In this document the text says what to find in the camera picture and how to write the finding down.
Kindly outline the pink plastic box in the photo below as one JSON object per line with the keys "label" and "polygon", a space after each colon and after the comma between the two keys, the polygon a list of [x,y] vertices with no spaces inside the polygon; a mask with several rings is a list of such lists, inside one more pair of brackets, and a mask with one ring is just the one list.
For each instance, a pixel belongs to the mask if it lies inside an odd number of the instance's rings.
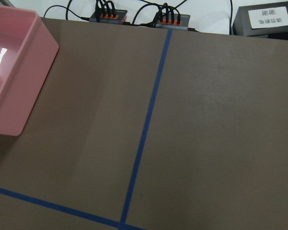
{"label": "pink plastic box", "polygon": [[0,5],[0,134],[22,133],[58,50],[35,11]]}

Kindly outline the black box with label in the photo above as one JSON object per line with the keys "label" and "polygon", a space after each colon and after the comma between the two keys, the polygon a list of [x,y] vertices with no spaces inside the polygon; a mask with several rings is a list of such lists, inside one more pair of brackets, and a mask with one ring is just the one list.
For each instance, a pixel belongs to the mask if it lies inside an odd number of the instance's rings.
{"label": "black box with label", "polygon": [[239,7],[232,33],[288,40],[288,1]]}

